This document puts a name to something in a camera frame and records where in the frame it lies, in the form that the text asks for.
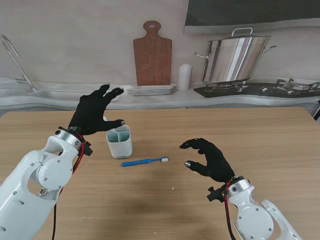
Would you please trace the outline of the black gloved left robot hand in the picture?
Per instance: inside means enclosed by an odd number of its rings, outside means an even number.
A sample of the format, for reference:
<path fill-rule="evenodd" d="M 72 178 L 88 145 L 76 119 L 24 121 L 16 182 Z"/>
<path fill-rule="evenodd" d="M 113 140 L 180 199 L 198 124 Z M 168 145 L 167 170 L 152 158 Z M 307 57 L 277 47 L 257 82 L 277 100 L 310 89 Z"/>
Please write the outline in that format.
<path fill-rule="evenodd" d="M 78 133 L 82 136 L 106 132 L 123 126 L 125 124 L 123 119 L 113 121 L 105 121 L 103 119 L 108 104 L 124 93 L 124 90 L 120 87 L 111 91 L 108 91 L 109 88 L 109 84 L 104 84 L 91 94 L 81 96 L 68 126 L 70 128 L 78 128 Z"/>

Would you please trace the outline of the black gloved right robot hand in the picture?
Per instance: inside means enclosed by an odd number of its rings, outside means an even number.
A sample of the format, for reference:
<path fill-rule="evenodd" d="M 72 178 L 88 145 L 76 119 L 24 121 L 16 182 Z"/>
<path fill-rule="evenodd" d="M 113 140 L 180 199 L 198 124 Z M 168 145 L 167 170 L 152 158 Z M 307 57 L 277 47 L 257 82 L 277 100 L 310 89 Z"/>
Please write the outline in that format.
<path fill-rule="evenodd" d="M 225 159 L 222 151 L 206 139 L 189 139 L 179 147 L 181 149 L 195 149 L 198 154 L 205 156 L 206 165 L 191 160 L 186 161 L 184 165 L 190 170 L 204 177 L 210 177 L 219 183 L 227 183 L 230 179 L 236 176 L 233 169 Z"/>

